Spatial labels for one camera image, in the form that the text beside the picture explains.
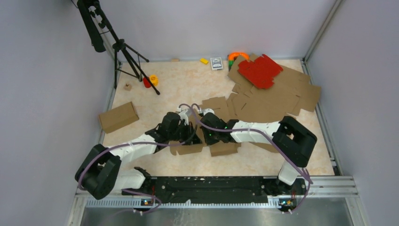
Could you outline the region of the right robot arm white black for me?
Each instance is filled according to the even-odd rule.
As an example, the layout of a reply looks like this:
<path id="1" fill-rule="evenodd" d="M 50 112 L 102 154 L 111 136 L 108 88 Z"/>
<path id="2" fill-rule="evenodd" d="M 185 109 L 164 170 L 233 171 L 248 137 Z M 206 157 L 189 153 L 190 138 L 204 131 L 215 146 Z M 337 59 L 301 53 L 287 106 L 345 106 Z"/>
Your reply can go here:
<path id="1" fill-rule="evenodd" d="M 258 143 L 272 145 L 285 159 L 276 181 L 276 188 L 288 194 L 295 188 L 295 180 L 302 176 L 313 183 L 306 169 L 317 137 L 291 116 L 268 123 L 229 120 L 224 122 L 208 112 L 197 121 L 205 131 L 205 139 L 224 143 Z"/>

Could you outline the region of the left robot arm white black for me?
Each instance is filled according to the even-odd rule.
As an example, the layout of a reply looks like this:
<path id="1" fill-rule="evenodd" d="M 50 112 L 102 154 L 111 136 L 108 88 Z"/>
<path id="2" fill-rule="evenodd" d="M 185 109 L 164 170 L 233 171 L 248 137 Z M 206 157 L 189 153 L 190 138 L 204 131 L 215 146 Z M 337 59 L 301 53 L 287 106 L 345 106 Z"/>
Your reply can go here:
<path id="1" fill-rule="evenodd" d="M 189 121 L 192 112 L 168 112 L 161 123 L 139 137 L 120 145 L 106 147 L 97 144 L 77 170 L 75 180 L 81 190 L 100 200 L 113 191 L 132 188 L 139 194 L 150 191 L 149 175 L 143 169 L 121 172 L 128 163 L 166 147 L 199 144 L 197 128 Z"/>

